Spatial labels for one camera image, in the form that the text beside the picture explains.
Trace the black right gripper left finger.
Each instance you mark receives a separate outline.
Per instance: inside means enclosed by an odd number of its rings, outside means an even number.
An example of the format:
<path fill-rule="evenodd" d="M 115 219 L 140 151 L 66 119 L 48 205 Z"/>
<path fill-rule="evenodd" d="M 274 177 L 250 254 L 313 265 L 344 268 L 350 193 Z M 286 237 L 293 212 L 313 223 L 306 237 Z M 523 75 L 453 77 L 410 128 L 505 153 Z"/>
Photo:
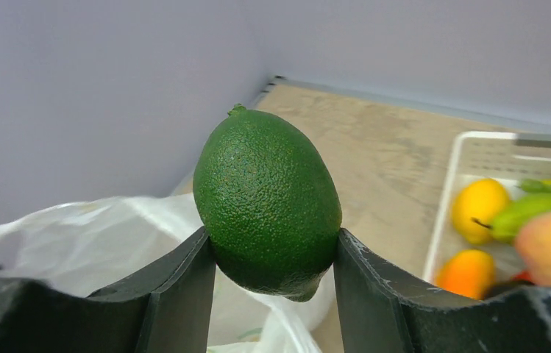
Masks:
<path fill-rule="evenodd" d="M 216 266 L 208 234 L 81 298 L 0 277 L 0 352 L 205 352 Z"/>

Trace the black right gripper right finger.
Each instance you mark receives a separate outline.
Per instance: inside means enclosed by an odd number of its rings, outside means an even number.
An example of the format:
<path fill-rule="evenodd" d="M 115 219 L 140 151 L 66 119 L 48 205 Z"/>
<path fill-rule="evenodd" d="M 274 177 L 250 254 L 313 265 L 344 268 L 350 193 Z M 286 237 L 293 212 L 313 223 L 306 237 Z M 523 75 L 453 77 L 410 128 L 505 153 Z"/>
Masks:
<path fill-rule="evenodd" d="M 551 288 L 478 302 L 404 271 L 345 229 L 334 277 L 346 352 L 551 352 Z"/>

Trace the white plastic bag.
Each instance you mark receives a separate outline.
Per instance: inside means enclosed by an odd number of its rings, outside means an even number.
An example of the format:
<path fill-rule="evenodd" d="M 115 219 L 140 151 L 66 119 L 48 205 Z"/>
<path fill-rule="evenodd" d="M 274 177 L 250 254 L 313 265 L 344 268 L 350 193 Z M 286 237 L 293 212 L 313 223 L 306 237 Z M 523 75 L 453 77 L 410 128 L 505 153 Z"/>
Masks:
<path fill-rule="evenodd" d="M 0 275 L 87 296 L 152 263 L 202 225 L 193 195 L 61 204 L 0 225 Z M 317 352 L 311 332 L 335 298 L 328 271 L 308 302 L 256 294 L 216 272 L 209 352 Z"/>

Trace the yellow fake fruit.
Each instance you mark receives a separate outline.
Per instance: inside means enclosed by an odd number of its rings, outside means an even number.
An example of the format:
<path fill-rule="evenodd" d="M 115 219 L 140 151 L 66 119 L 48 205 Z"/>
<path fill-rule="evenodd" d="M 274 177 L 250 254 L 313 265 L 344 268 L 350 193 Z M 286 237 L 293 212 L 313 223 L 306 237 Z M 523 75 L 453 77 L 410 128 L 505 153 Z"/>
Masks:
<path fill-rule="evenodd" d="M 450 221 L 466 241 L 481 245 L 491 241 L 491 220 L 511 203 L 505 187 L 495 179 L 479 179 L 462 189 L 452 203 Z"/>

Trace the green fake leaf fruit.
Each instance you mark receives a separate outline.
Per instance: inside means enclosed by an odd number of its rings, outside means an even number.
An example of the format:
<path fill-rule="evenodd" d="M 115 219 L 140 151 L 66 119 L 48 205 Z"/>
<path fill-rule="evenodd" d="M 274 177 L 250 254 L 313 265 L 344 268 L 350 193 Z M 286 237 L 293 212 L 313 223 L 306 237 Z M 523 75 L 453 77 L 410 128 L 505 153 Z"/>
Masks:
<path fill-rule="evenodd" d="M 207 139 L 193 197 L 234 283 L 293 302 L 315 295 L 335 258 L 342 211 L 321 155 L 294 125 L 235 105 Z"/>

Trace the green fake grapes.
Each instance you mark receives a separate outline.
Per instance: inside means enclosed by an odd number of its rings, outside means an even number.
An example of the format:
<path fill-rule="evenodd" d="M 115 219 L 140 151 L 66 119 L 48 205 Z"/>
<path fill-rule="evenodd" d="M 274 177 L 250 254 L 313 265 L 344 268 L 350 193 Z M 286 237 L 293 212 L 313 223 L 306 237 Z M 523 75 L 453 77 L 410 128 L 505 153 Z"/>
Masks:
<path fill-rule="evenodd" d="M 551 179 L 523 179 L 518 187 L 525 193 L 551 193 Z"/>

